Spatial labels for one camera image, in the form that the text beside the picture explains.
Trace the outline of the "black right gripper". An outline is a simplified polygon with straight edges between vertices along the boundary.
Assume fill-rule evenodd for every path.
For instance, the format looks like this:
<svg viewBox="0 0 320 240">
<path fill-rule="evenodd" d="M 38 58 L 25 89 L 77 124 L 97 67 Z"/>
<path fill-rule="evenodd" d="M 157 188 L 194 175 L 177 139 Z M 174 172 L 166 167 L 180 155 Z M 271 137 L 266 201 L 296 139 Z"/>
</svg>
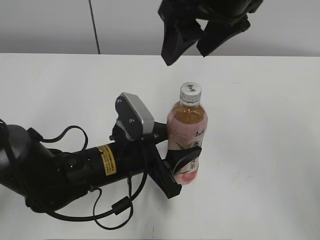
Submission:
<svg viewBox="0 0 320 240">
<path fill-rule="evenodd" d="M 158 15 L 164 22 L 161 57 L 172 66 L 197 42 L 203 57 L 210 55 L 226 41 L 247 31 L 253 14 L 262 0 L 163 0 Z M 208 20 L 201 29 L 196 19 Z"/>
</svg>

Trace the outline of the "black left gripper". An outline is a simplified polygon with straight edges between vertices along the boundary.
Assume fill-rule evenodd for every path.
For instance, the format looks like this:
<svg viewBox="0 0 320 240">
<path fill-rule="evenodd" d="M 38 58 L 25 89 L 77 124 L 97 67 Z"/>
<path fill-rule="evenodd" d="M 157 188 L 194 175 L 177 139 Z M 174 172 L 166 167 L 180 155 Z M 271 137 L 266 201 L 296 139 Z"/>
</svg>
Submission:
<svg viewBox="0 0 320 240">
<path fill-rule="evenodd" d="M 165 123 L 155 122 L 151 134 L 138 140 L 129 141 L 123 130 L 116 124 L 112 129 L 110 144 L 115 158 L 116 173 L 112 180 L 119 181 L 129 174 L 146 174 L 158 185 L 168 199 L 180 194 L 182 186 L 172 177 L 185 165 L 198 158 L 202 148 L 195 146 L 188 149 L 168 150 L 165 159 L 161 159 L 156 145 L 168 140 Z"/>
</svg>

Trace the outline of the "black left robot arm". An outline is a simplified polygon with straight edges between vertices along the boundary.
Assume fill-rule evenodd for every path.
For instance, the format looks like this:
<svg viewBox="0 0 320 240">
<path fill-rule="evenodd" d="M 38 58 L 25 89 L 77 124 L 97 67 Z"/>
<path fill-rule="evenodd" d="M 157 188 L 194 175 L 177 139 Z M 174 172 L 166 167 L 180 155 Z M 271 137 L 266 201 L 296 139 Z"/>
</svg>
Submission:
<svg viewBox="0 0 320 240">
<path fill-rule="evenodd" d="M 25 199 L 34 212 L 57 211 L 103 187 L 131 176 L 151 177 L 168 199 L 180 194 L 182 185 L 173 175 L 197 158 L 199 146 L 169 150 L 160 157 L 157 144 L 168 139 L 166 125 L 129 140 L 115 125 L 110 143 L 76 152 L 46 148 L 47 140 L 33 128 L 0 124 L 0 183 Z"/>
</svg>

